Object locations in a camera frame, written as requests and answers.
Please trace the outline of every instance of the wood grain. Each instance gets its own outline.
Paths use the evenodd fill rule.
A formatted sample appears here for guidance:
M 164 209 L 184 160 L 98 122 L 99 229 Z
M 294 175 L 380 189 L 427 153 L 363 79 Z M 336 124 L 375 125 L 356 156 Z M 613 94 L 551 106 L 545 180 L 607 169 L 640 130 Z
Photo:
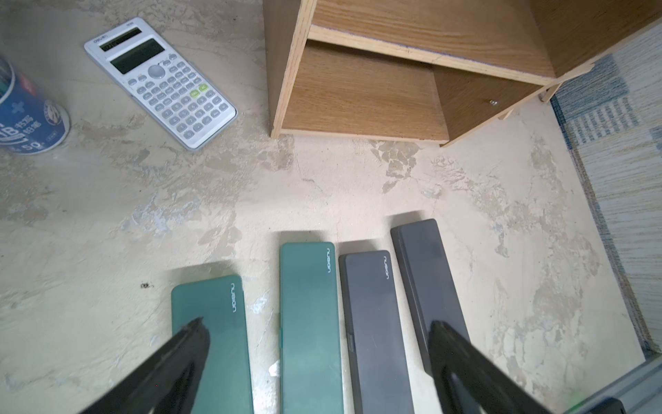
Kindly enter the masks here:
M 311 40 L 283 129 L 448 141 L 431 65 Z
M 503 114 L 541 89 L 540 85 L 441 66 L 434 67 L 434 78 L 451 140 Z
M 269 130 L 280 135 L 317 0 L 263 0 Z
M 662 17 L 660 0 L 531 0 L 531 9 L 558 77 Z
M 497 67 L 555 77 L 528 0 L 318 0 L 313 24 L 391 44 L 382 50 L 366 42 L 347 46 L 386 54 L 419 49 L 441 56 L 431 63 L 457 67 L 453 62 L 464 60 L 470 65 L 460 69 L 473 72 L 492 73 L 485 71 Z M 332 42 L 342 41 L 337 37 Z

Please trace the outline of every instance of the white calculator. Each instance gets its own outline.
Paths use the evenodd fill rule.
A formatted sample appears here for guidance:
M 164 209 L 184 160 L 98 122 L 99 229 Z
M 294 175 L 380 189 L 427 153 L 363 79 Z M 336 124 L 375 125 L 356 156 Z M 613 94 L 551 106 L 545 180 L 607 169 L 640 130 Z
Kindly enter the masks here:
M 140 17 L 85 43 L 85 51 L 190 150 L 237 117 L 225 96 Z

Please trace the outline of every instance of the calculator display screen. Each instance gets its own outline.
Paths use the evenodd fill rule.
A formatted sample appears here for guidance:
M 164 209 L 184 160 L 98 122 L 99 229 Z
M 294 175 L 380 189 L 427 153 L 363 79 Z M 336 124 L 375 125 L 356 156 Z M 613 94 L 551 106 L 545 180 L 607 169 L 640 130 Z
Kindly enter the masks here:
M 154 39 L 139 44 L 127 53 L 111 60 L 111 64 L 117 68 L 122 75 L 128 73 L 131 69 L 148 61 L 159 53 L 163 52 L 163 46 Z
M 126 32 L 124 34 L 121 34 L 120 36 L 117 36 L 116 38 L 112 39 L 110 42 L 104 43 L 99 47 L 104 52 L 108 52 L 110 49 L 114 48 L 118 44 L 126 42 L 127 40 L 129 40 L 133 36 L 138 36 L 140 33 L 142 33 L 140 31 L 140 29 L 137 28 L 137 27 L 134 27 L 131 30 L 129 30 L 128 32 Z

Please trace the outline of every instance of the rug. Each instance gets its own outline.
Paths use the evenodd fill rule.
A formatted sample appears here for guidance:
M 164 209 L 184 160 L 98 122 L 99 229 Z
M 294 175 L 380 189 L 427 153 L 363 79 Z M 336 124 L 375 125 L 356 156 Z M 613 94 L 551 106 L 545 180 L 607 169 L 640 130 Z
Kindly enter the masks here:
M 662 345 L 662 26 L 551 100 L 639 343 Z

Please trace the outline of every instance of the wooden shelf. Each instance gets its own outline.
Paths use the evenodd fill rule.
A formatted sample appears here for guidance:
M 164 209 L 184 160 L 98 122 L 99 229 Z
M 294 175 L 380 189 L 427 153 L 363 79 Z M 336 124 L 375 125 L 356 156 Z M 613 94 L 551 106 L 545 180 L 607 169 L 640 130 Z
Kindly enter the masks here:
M 432 66 L 309 40 L 281 133 L 448 141 Z
M 528 0 L 317 0 L 308 38 L 538 85 L 556 78 Z
M 270 135 L 465 136 L 662 21 L 662 0 L 263 0 Z

